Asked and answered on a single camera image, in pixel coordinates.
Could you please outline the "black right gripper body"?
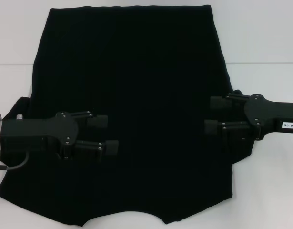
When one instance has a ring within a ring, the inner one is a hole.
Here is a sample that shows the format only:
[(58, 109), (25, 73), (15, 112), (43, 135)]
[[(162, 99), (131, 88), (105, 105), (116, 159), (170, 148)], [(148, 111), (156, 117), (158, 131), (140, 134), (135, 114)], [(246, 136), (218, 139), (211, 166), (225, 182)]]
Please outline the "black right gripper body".
[(293, 134), (293, 103), (273, 102), (253, 94), (244, 105), (244, 114), (257, 141), (269, 133)]

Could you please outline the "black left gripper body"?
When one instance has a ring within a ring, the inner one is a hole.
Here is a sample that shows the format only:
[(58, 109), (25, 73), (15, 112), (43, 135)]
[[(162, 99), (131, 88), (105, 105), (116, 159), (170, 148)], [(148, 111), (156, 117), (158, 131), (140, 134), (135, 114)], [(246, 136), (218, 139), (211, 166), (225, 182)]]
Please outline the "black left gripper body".
[(48, 119), (8, 119), (2, 122), (2, 157), (53, 150), (69, 159), (79, 127), (69, 113)]

